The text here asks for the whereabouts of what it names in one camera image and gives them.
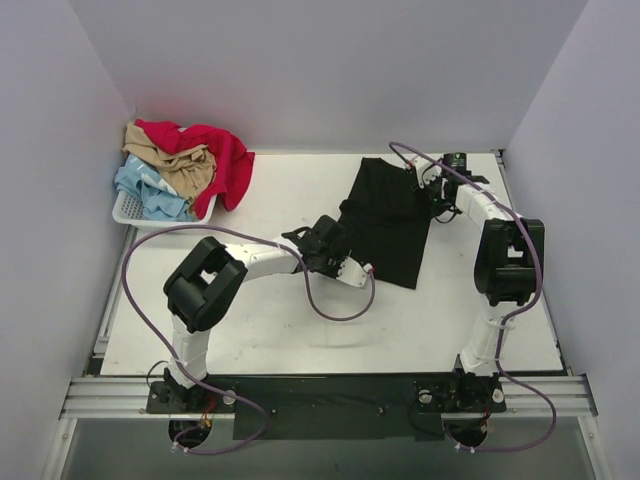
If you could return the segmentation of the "black t shirt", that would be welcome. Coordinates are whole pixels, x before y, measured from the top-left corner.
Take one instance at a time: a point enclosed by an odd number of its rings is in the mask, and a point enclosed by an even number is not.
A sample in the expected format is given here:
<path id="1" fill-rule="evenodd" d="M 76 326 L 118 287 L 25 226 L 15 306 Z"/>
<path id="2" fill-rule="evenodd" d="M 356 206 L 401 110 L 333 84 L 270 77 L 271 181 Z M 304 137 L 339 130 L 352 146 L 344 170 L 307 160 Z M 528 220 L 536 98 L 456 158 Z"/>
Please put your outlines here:
<path id="1" fill-rule="evenodd" d="M 339 210 L 352 258 L 371 264 L 378 281 L 414 290 L 431 216 L 418 201 L 412 174 L 364 157 Z"/>

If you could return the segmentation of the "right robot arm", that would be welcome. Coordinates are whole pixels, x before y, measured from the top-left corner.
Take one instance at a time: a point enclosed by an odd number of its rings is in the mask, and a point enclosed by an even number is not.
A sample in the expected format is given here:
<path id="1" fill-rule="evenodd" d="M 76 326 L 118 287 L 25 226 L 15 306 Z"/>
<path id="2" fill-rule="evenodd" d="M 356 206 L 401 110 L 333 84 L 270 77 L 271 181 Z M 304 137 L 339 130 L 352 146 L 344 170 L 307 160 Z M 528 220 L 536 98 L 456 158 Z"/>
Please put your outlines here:
<path id="1" fill-rule="evenodd" d="M 500 374 L 502 347 L 515 317 L 540 299 L 545 226 L 504 205 L 489 188 L 489 180 L 467 168 L 464 153 L 449 153 L 439 160 L 418 154 L 408 161 L 408 169 L 432 216 L 462 215 L 480 232 L 473 280 L 481 307 L 470 340 L 459 354 L 458 364 L 465 374 L 446 385 L 450 404 L 469 409 L 482 397 L 480 382 L 469 374 Z"/>

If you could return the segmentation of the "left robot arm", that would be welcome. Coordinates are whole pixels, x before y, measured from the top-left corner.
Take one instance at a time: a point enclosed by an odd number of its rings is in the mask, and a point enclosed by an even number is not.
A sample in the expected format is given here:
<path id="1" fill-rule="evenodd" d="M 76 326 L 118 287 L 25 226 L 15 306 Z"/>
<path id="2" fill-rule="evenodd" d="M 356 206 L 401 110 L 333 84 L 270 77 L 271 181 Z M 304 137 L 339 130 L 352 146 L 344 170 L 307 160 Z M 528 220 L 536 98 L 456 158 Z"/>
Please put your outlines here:
<path id="1" fill-rule="evenodd" d="M 277 241 L 223 244 L 201 239 L 165 282 L 172 315 L 170 360 L 166 381 L 170 400 L 184 412 L 199 409 L 206 388 L 206 356 L 211 329 L 227 314 L 242 284 L 280 274 L 317 272 L 340 277 L 350 248 L 344 227 L 323 215 L 311 227 L 286 232 Z"/>

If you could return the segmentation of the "red t shirt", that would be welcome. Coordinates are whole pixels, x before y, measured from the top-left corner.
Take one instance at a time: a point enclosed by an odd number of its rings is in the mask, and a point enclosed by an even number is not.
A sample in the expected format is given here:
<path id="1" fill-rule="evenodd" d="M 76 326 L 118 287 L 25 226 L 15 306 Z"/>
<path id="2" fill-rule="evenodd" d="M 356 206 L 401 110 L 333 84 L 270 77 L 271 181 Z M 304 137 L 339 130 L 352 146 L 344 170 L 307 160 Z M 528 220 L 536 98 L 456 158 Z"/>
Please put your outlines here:
<path id="1" fill-rule="evenodd" d="M 228 211 L 239 205 L 250 185 L 255 154 L 248 151 L 235 135 L 208 125 L 192 125 L 181 129 L 176 123 L 141 119 L 134 124 L 141 127 L 150 140 L 167 153 L 178 153 L 205 144 L 214 155 L 217 165 L 215 179 L 190 203 L 190 209 L 198 219 L 205 216 L 213 196 L 221 200 Z"/>

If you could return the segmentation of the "tan t shirt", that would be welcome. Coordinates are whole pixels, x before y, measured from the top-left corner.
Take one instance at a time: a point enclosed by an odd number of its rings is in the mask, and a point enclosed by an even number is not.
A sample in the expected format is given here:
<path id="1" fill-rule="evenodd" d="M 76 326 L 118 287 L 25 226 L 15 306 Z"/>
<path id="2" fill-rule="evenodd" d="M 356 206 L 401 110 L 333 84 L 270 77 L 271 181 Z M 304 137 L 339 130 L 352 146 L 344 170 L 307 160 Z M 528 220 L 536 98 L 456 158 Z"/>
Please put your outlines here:
<path id="1" fill-rule="evenodd" d="M 153 166 L 161 178 L 189 203 L 193 203 L 215 179 L 215 157 L 205 144 L 178 153 L 167 153 L 155 145 L 141 127 L 129 122 L 122 150 Z"/>

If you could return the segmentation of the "light blue t shirt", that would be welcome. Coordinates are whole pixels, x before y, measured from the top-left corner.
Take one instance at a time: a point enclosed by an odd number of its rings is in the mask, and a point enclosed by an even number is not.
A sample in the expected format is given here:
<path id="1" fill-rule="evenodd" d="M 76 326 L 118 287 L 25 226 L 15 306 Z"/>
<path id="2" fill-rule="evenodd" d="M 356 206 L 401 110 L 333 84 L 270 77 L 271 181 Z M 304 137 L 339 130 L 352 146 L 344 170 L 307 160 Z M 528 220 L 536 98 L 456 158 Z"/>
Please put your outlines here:
<path id="1" fill-rule="evenodd" d="M 141 201 L 143 217 L 148 220 L 190 222 L 195 217 L 189 203 L 161 178 L 155 168 L 128 154 L 114 179 L 117 193 L 125 191 Z"/>

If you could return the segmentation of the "white plastic basket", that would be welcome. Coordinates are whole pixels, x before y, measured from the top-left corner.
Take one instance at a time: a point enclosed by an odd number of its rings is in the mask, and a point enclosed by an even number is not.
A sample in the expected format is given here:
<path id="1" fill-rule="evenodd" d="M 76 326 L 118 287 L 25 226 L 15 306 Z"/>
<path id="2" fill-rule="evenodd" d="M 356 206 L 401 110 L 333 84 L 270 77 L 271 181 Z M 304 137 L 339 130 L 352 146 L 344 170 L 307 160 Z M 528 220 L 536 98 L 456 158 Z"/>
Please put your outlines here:
<path id="1" fill-rule="evenodd" d="M 132 226 L 145 231 L 158 230 L 168 227 L 184 225 L 205 225 L 208 224 L 213 215 L 217 197 L 213 196 L 206 208 L 205 216 L 190 222 L 148 220 L 143 217 L 143 206 L 140 200 L 125 191 L 117 193 L 112 209 L 112 218 L 116 223 Z"/>

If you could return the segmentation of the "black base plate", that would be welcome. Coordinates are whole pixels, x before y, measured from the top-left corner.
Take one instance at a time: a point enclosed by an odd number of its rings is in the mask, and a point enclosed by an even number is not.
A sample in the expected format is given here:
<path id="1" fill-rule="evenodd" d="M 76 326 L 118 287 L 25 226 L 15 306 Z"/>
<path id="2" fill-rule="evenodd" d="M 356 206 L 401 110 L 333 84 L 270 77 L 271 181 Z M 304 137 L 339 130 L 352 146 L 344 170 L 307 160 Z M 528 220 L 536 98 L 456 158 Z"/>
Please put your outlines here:
<path id="1" fill-rule="evenodd" d="M 264 440 L 440 440 L 454 431 L 481 435 L 506 410 L 497 376 L 403 373 L 327 376 L 209 376 L 208 389 L 186 391 L 168 379 L 150 385 L 146 410 L 171 416 L 170 436 L 196 446 L 213 420 L 233 417 L 233 437 Z"/>

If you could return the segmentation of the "aluminium frame rail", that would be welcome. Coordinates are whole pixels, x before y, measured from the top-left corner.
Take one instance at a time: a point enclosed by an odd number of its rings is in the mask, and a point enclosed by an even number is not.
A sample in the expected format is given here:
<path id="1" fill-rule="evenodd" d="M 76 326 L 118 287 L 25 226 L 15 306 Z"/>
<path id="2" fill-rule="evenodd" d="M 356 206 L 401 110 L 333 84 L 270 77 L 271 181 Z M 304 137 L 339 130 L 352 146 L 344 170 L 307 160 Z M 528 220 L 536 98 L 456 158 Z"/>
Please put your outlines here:
<path id="1" fill-rule="evenodd" d="M 598 410 L 584 376 L 522 377 L 521 382 L 544 393 L 560 417 L 595 417 Z M 544 400 L 506 379 L 501 381 L 507 417 L 542 418 Z M 71 381 L 63 403 L 62 419 L 134 419 L 146 410 L 149 388 L 142 377 L 81 377 Z"/>

